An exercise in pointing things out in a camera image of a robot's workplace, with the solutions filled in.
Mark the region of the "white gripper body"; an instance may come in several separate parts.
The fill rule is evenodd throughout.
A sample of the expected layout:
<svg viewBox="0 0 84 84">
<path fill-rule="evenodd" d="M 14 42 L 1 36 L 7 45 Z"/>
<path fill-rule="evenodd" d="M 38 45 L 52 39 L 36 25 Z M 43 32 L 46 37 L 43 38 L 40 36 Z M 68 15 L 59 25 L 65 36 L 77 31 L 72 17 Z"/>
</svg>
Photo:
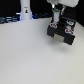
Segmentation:
<svg viewBox="0 0 84 84">
<path fill-rule="evenodd" d="M 69 7 L 75 7 L 78 4 L 79 0 L 48 0 L 48 3 L 58 5 L 66 5 Z"/>
</svg>

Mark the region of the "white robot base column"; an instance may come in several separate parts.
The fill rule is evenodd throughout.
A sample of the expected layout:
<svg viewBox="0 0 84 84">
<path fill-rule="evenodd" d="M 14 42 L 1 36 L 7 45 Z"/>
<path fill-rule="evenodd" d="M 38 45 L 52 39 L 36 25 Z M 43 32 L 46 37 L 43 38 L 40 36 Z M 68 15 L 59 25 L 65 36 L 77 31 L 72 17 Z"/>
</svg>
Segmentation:
<svg viewBox="0 0 84 84">
<path fill-rule="evenodd" d="M 20 0 L 21 2 L 21 19 L 31 20 L 32 12 L 30 9 L 30 0 Z"/>
</svg>

